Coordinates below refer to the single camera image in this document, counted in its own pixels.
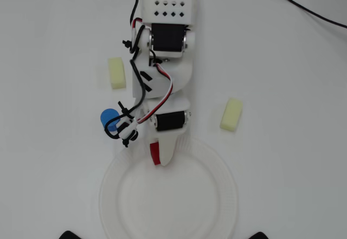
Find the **white gripper, black motor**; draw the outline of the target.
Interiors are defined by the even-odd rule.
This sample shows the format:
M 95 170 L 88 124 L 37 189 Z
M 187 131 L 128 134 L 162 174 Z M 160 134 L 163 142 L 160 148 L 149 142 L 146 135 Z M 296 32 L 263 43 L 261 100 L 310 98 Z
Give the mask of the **white gripper, black motor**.
M 184 94 L 171 94 L 150 118 L 140 124 L 143 136 L 159 142 L 159 160 L 166 166 L 173 157 L 177 138 L 182 135 L 190 118 L 190 101 Z

